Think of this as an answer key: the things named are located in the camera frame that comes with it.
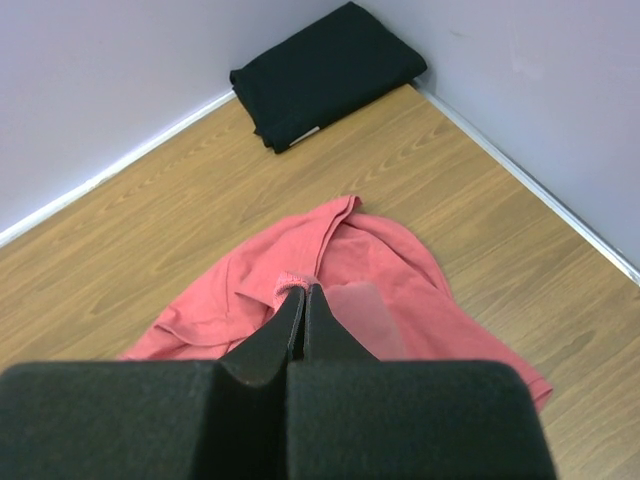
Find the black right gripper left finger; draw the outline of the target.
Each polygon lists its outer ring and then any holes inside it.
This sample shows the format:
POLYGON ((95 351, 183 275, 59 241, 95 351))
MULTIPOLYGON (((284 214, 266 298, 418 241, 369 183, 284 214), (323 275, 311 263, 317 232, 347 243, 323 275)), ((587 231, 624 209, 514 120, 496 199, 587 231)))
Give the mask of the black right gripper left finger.
POLYGON ((1 376, 5 479, 282 479, 294 288, 217 361, 37 362, 1 376))

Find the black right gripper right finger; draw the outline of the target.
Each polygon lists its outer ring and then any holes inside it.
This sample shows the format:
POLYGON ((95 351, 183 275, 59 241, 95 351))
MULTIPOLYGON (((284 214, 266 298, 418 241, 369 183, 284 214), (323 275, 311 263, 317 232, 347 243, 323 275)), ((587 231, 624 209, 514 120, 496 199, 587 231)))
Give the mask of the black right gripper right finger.
POLYGON ((303 357, 287 369, 291 479, 552 479, 530 392, 484 360, 382 362, 307 296, 303 357))

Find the pink t shirt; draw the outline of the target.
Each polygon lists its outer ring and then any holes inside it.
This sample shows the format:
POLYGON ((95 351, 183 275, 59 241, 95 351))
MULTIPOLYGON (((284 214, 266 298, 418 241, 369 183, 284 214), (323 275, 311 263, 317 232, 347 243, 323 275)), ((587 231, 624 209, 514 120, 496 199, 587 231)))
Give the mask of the pink t shirt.
POLYGON ((542 408, 549 382, 456 303, 408 229, 359 204, 343 196, 246 240, 173 300, 124 358, 220 358, 268 322, 292 287, 318 284, 334 317, 377 358, 499 361, 542 408))

